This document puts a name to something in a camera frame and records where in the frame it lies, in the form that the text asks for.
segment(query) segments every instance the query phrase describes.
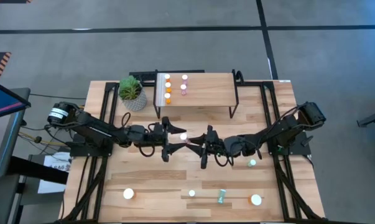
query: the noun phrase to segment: white pot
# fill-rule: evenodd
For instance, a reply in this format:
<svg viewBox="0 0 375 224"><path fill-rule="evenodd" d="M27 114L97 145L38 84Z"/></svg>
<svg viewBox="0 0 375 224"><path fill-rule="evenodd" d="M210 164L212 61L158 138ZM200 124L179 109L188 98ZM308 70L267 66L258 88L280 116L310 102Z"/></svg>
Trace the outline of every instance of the white pot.
<svg viewBox="0 0 375 224"><path fill-rule="evenodd" d="M146 94L144 93L144 89L142 87L142 91L140 92L139 96L134 100L123 100L125 107L131 111L139 111L143 109L147 104Z"/></svg>

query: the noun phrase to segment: wooden table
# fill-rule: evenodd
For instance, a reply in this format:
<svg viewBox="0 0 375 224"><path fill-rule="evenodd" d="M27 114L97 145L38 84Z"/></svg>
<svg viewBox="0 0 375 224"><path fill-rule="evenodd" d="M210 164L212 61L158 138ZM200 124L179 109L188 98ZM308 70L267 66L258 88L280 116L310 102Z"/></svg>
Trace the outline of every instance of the wooden table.
<svg viewBox="0 0 375 224"><path fill-rule="evenodd" d="M85 105L85 111L97 118L100 115L104 85L104 81L91 82ZM282 114L296 105L292 85L290 82L279 81L274 81L274 85ZM220 138L256 133L266 128L259 88L238 87L238 91L240 106L233 119L229 118L226 108L217 107L170 107L163 112L163 116L168 116L173 125L186 129L189 136L199 136L206 132L208 124L213 126ZM147 99L153 99L153 87L145 87L145 92ZM269 94L267 96L268 102L271 102ZM129 124L147 126L158 121L151 105L152 101L141 111L130 111L132 116ZM106 121L109 119L110 106L109 104ZM118 99L115 126L121 125L125 112L128 110ZM180 142L179 135L170 135L169 141ZM152 157L146 158L134 146L127 149L114 146L113 155L108 160L99 222L282 221L274 165L272 157L267 153L266 144L262 146L261 152L263 160L259 160L256 155L240 156L234 160L234 167L219 167L211 156L208 158L207 168L201 170L200 158L188 149L177 151L170 156L168 163L164 163L160 148L157 148ZM248 168L247 163L252 158L257 164ZM290 160L298 192L315 213L324 216L312 166L302 156L290 156ZM74 207L84 161L84 157L78 157L72 162L65 191L65 214ZM82 193L86 187L89 164L90 161L86 168ZM136 192L133 200L123 198L123 190L128 187ZM220 189L227 190L225 203L222 205L217 203ZM196 196L190 198L189 190L195 190ZM285 191L290 217L293 217L290 194L287 189ZM248 203L252 194L262 197L260 206ZM95 198L94 193L88 218L93 215Z"/></svg>
<svg viewBox="0 0 375 224"><path fill-rule="evenodd" d="M165 102L165 74L170 75L171 103ZM188 75L187 94L182 95L180 86L183 83L182 75ZM215 106L229 107L230 118L234 112L231 107L238 106L238 92L232 73L158 73L155 82L154 108L160 118L161 107L177 106Z"/></svg>

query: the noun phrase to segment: black stripe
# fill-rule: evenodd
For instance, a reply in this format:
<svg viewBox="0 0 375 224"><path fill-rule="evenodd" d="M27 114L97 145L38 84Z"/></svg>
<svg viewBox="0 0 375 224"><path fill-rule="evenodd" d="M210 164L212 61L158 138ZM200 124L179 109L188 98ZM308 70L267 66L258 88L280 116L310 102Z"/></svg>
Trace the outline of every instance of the black stripe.
<svg viewBox="0 0 375 224"><path fill-rule="evenodd" d="M355 26L269 26L267 30L366 30L375 29L375 25Z"/></svg>
<svg viewBox="0 0 375 224"><path fill-rule="evenodd" d="M269 59L269 63L270 63L272 79L278 80L279 76L277 74L277 69L275 67L273 50L272 50L272 45L270 43L269 32L267 31L267 25L266 25L266 19L264 17L262 1L256 0L256 5L257 5L257 11L259 13L259 19L261 20L263 40L264 40L264 45L265 45L265 48L266 48L267 58Z"/></svg>
<svg viewBox="0 0 375 224"><path fill-rule="evenodd" d="M90 30L49 29L49 30L0 30L0 34L91 34L123 32L182 32L182 31L244 31L261 30L258 26L197 26L197 27L141 27L105 28Z"/></svg>

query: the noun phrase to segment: monitor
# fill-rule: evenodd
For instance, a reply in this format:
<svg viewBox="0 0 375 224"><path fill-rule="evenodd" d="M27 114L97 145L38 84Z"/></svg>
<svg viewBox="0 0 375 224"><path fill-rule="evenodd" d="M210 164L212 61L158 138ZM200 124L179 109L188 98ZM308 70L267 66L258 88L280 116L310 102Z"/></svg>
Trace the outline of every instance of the monitor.
<svg viewBox="0 0 375 224"><path fill-rule="evenodd" d="M31 104L0 85L0 117L29 108Z"/></svg>

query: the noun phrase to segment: white bottle cap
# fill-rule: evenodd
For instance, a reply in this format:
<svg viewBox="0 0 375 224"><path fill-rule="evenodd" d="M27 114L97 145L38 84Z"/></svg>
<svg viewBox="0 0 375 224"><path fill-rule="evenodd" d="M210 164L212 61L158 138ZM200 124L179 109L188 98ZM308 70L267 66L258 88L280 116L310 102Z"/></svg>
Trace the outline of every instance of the white bottle cap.
<svg viewBox="0 0 375 224"><path fill-rule="evenodd" d="M194 190L190 190L190 191L188 192L188 194L189 194L190 197L194 197L194 195L195 195L195 191L194 191Z"/></svg>
<svg viewBox="0 0 375 224"><path fill-rule="evenodd" d="M251 196L251 203L254 205L260 205L262 203L262 198L259 195L252 195Z"/></svg>
<svg viewBox="0 0 375 224"><path fill-rule="evenodd" d="M248 164L250 167L256 165L256 161L254 159L251 159Z"/></svg>
<svg viewBox="0 0 375 224"><path fill-rule="evenodd" d="M186 139L187 139L187 134L186 134L186 133L182 133L182 134L180 135L180 139L181 139L181 140L186 140Z"/></svg>
<svg viewBox="0 0 375 224"><path fill-rule="evenodd" d="M125 189L124 190L124 198L125 199L131 199L131 198L133 198L133 195L135 195L135 193L133 192L132 189Z"/></svg>

